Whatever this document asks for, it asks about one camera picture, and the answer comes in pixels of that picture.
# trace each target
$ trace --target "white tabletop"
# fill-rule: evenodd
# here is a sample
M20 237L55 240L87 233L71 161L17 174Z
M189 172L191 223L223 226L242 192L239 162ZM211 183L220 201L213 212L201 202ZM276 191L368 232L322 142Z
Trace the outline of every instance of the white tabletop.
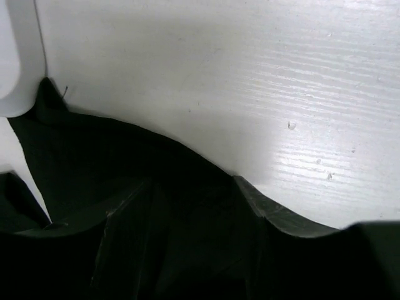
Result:
M317 222L400 218L398 0L37 6L75 111L177 139Z

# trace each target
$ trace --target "white plastic object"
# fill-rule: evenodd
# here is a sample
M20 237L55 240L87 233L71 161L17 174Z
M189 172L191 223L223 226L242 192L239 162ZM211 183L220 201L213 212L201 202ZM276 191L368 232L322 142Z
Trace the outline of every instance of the white plastic object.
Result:
M0 0L0 116L30 110L45 73L34 0Z

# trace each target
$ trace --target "wood grain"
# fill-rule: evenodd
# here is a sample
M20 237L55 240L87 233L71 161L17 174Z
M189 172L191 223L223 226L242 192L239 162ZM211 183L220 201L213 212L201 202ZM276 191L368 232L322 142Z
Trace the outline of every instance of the wood grain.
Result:
M182 141L338 228L400 218L397 0L38 0L76 111Z

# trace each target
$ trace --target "white table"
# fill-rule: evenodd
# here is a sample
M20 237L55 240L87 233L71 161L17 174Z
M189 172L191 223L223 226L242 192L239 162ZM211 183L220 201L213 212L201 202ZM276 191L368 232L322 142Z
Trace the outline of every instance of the white table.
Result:
M398 0L37 7L75 111L177 139L317 222L400 218Z

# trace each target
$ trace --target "black fabric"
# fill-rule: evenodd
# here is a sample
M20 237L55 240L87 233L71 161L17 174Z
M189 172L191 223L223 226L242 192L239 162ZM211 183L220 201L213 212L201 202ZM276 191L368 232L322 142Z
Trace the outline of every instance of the black fabric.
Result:
M398 299L399 224L312 222L176 141L69 112L48 78L9 123L53 223L0 176L4 295Z

